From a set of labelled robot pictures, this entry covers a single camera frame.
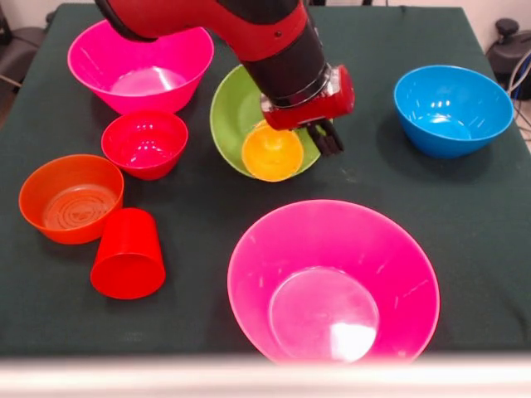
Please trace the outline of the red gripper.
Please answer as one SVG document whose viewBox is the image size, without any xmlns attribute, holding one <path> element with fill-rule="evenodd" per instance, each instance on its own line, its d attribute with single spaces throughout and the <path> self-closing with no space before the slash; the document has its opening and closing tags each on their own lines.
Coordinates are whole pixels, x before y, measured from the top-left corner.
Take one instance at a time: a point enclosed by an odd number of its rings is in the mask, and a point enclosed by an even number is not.
<svg viewBox="0 0 531 398">
<path fill-rule="evenodd" d="M 353 82 L 346 66 L 333 66 L 329 75 L 328 82 L 316 96 L 294 107 L 280 108 L 261 95 L 261 111 L 272 128 L 297 129 L 308 124 L 307 132 L 324 156 L 344 151 L 343 142 L 330 119 L 351 113 L 355 103 Z M 318 125 L 309 124 L 318 120 L 321 120 L 323 133 Z"/>
</svg>

